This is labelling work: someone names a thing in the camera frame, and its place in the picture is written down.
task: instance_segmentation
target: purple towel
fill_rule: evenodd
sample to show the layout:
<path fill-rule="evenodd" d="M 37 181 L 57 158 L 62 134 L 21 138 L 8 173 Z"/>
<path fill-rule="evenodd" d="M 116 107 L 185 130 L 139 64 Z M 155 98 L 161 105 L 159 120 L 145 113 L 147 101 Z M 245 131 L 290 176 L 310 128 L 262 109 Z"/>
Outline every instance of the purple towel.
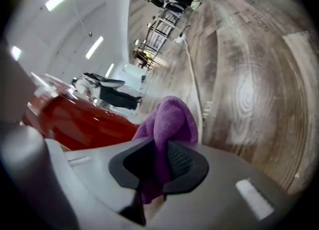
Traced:
<path fill-rule="evenodd" d="M 196 122 L 187 107 L 174 96 L 165 97 L 156 109 L 142 123 L 133 139 L 154 137 L 155 172 L 141 182 L 143 204 L 149 204 L 154 198 L 162 195 L 164 184 L 170 181 L 166 164 L 166 145 L 168 140 L 183 140 L 197 143 Z"/>

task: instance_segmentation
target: white ceiling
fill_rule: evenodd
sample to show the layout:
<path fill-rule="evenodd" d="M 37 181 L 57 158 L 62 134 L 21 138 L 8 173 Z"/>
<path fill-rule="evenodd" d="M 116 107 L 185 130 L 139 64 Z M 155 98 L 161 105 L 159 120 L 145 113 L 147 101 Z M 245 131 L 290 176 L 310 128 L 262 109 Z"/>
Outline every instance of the white ceiling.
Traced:
<path fill-rule="evenodd" d="M 112 63 L 114 76 L 128 62 L 130 0 L 66 0 L 51 12 L 47 1 L 22 0 L 7 27 L 8 44 L 22 50 L 19 63 L 26 72 L 70 82 L 83 72 L 105 75 Z M 87 60 L 100 36 L 104 41 Z"/>

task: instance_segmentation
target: wooden floor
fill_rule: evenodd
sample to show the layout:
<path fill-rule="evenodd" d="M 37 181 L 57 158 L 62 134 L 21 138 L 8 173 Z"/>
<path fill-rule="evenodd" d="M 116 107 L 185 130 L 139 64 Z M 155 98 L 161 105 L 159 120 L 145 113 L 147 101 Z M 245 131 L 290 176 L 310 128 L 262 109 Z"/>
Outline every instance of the wooden floor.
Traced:
<path fill-rule="evenodd" d="M 242 157 L 290 194 L 304 188 L 318 160 L 319 67 L 297 1 L 204 0 L 177 25 L 191 25 L 204 145 Z M 156 61 L 140 113 L 175 95 L 198 120 L 185 45 L 167 41 Z"/>

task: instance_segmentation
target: white cable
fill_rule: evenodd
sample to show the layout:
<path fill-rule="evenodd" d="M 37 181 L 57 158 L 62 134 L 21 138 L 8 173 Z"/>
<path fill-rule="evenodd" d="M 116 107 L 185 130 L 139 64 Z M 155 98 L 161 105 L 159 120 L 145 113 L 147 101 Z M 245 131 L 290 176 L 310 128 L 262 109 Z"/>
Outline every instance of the white cable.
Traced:
<path fill-rule="evenodd" d="M 191 60 L 191 56 L 189 53 L 189 48 L 188 48 L 188 44 L 186 42 L 186 38 L 184 38 L 184 42 L 186 44 L 186 53 L 188 55 L 190 73 L 191 73 L 191 77 L 192 77 L 193 84 L 195 86 L 195 91 L 196 91 L 196 104 L 197 104 L 197 114 L 198 114 L 198 127 L 197 127 L 198 128 L 198 143 L 202 144 L 202 141 L 203 141 L 203 114 L 202 114 L 201 105 L 200 105 L 200 101 L 199 101 L 198 86 L 197 86 L 197 81 L 196 81 L 196 77 L 194 74 L 193 62 Z"/>

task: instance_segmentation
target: black mesh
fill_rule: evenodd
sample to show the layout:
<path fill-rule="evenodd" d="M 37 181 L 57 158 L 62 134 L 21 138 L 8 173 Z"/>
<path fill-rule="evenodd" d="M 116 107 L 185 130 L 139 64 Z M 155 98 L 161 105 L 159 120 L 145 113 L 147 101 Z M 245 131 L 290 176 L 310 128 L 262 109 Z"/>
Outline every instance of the black mesh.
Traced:
<path fill-rule="evenodd" d="M 176 145 L 168 144 L 167 162 L 172 180 L 188 173 L 193 165 L 192 158 Z"/>

